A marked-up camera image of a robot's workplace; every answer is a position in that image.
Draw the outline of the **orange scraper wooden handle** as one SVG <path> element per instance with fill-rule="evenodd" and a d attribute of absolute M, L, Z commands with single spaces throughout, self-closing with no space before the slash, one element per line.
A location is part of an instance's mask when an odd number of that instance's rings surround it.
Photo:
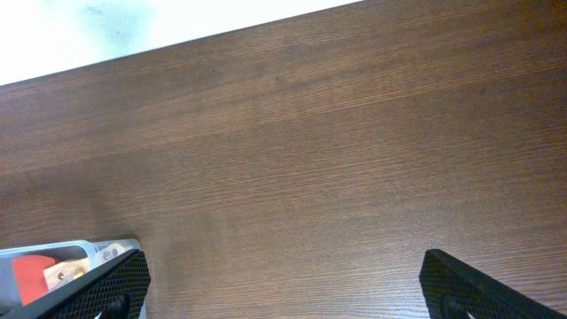
<path fill-rule="evenodd" d="M 1 251 L 1 303 L 26 306 L 128 250 L 134 239 L 92 243 L 74 240 Z"/>

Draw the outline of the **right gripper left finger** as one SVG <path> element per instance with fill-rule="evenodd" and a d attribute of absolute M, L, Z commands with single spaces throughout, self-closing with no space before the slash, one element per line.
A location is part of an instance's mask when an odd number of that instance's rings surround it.
<path fill-rule="evenodd" d="M 3 319 L 138 319 L 151 275 L 144 252 L 133 249 Z"/>

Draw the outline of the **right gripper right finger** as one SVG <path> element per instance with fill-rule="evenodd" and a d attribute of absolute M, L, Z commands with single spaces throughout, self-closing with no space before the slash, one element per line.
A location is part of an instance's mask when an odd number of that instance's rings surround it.
<path fill-rule="evenodd" d="M 566 319 L 439 249 L 425 252 L 419 281 L 432 319 Z"/>

